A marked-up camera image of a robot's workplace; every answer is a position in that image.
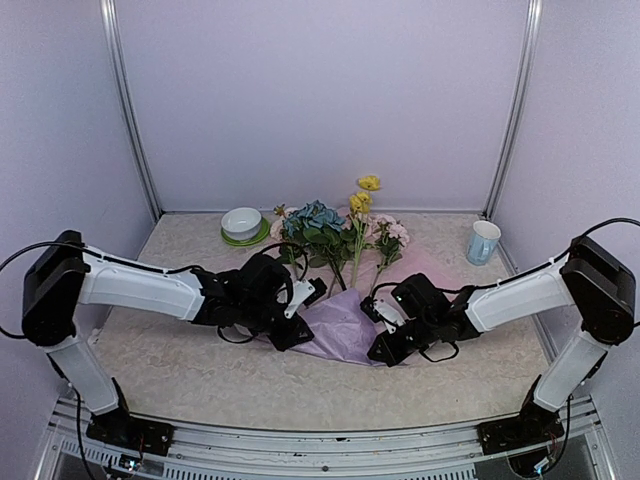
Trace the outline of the purple wrapping paper sheet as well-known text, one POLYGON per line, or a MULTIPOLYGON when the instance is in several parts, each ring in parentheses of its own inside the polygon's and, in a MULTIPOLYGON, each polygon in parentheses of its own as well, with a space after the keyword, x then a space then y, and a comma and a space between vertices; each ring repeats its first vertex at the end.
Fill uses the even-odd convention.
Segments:
POLYGON ((360 309, 360 303, 360 292, 348 289, 304 309, 300 315, 314 338, 292 347, 291 351, 325 360, 386 367, 384 362, 368 357, 378 331, 360 309))

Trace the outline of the blue fake flower bunch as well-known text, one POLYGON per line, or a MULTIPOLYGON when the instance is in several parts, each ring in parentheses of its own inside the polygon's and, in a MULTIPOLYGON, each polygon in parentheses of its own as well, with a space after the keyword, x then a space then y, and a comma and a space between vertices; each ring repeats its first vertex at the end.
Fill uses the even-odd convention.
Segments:
POLYGON ((328 266, 334 280, 345 291, 347 282, 342 270, 353 259, 355 234, 347 226, 347 219, 320 200, 306 203, 289 216, 284 228, 292 243, 299 245, 308 256, 311 268, 328 266))

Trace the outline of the yellow fake flower stem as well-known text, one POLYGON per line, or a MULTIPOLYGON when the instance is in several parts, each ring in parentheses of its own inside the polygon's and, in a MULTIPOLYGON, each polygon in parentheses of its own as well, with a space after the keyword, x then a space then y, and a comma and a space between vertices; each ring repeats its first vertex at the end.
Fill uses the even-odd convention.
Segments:
POLYGON ((351 224, 355 229, 352 288, 356 287, 361 255, 365 249, 367 231, 369 229, 369 214, 373 205, 372 193, 380 190, 381 181, 378 176, 367 175, 357 180, 357 187, 359 190, 349 197, 351 224))

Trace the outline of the pink fake rose bunch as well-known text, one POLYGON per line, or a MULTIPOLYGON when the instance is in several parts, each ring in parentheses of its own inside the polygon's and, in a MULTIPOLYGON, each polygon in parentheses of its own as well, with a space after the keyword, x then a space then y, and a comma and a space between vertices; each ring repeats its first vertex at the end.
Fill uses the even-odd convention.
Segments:
MULTIPOLYGON (((270 236, 276 242, 291 242, 291 238, 288 236, 284 228, 285 220, 291 216, 297 207, 287 207, 285 204, 277 205, 273 209, 273 213, 276 215, 276 220, 271 225, 270 236)), ((303 277, 300 264, 298 263, 298 257, 300 251, 293 247, 285 247, 285 254, 288 265, 292 268, 295 278, 300 280, 303 277)))

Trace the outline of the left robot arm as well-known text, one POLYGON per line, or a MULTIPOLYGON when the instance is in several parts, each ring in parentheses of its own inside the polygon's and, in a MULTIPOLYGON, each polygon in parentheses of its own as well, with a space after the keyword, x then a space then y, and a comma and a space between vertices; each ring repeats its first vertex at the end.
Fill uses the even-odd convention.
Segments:
POLYGON ((147 423, 130 413, 121 388, 81 339, 74 322, 77 306, 162 314, 213 327, 226 343, 264 337, 286 351, 313 339, 298 310, 327 290, 320 278, 294 278, 266 249, 220 273, 199 265, 168 269, 94 249, 74 230, 24 247, 1 266, 35 250, 41 254, 24 275, 21 331, 1 333, 41 348, 90 411, 95 436, 111 436, 121 445, 133 443, 147 423))

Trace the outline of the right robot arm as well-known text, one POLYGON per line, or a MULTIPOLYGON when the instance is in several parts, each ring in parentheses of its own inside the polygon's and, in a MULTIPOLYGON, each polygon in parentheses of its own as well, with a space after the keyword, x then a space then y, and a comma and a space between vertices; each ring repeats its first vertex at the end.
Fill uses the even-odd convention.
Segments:
POLYGON ((373 322, 386 327, 368 356, 389 367, 414 353, 425 356, 436 343, 456 348, 523 317, 577 308, 581 316, 577 332, 534 381, 511 423, 512 436, 523 444, 535 442, 556 424, 560 408, 574 390, 637 327, 634 274, 588 232, 545 263, 492 284, 445 290, 424 274, 414 274, 390 286, 394 306, 374 293, 360 304, 373 322))

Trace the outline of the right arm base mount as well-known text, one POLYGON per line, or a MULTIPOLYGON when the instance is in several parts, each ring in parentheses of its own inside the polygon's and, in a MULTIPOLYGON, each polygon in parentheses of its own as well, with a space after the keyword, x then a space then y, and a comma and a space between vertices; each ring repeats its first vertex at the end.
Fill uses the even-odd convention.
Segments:
POLYGON ((477 432, 484 455, 528 447, 565 434, 560 420, 542 425, 537 420, 524 421, 517 416, 480 423, 477 432))

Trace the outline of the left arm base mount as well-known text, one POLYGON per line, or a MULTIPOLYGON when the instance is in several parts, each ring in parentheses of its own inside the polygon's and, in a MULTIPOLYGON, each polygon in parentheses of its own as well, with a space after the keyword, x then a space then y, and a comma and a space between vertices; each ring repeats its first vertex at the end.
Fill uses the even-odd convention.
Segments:
POLYGON ((163 457, 168 455, 173 434, 174 427, 171 424, 136 417, 120 420, 94 418, 86 431, 90 439, 163 457))

